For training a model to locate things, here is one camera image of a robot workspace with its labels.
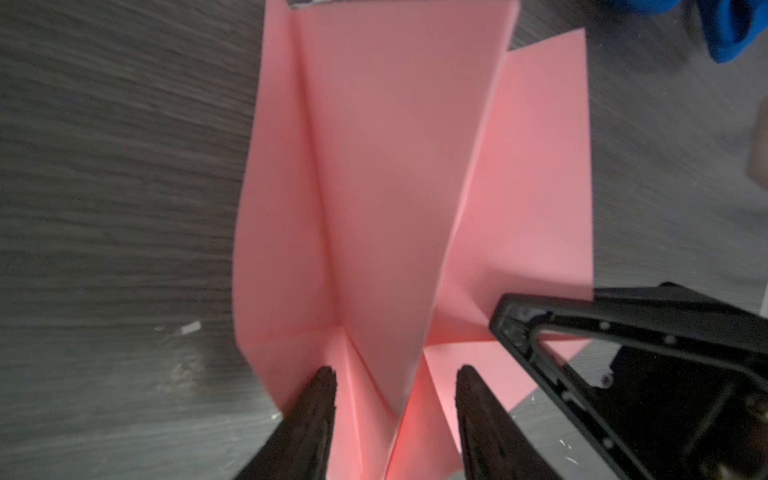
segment blue cloth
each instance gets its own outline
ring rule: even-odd
[[[664,13],[680,0],[609,0],[615,8]],[[704,38],[717,63],[733,60],[768,25],[768,0],[698,0]]]

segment gray wooden table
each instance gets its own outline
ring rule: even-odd
[[[227,479],[278,422],[230,308],[262,20],[259,0],[0,5],[0,478]],[[757,311],[768,36],[718,66],[696,23],[526,0],[512,46],[587,27],[597,284]],[[543,395],[513,415],[566,478],[611,478]]]

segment pink origami paper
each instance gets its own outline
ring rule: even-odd
[[[266,0],[237,342],[283,411],[336,370],[332,480],[461,468],[458,368],[507,408],[535,387],[488,332],[501,294],[591,297],[584,34],[507,53],[518,9]]]

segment beige object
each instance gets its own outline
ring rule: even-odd
[[[752,155],[746,173],[763,188],[768,188],[768,98],[760,104],[757,112]]]

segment wood grain surface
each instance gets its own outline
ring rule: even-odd
[[[768,37],[715,65],[696,15],[526,0],[512,46],[587,28],[598,285],[757,311]],[[0,5],[0,478],[227,479],[279,421],[230,308],[262,22],[261,0]],[[543,394],[514,414],[566,478],[611,478]]]

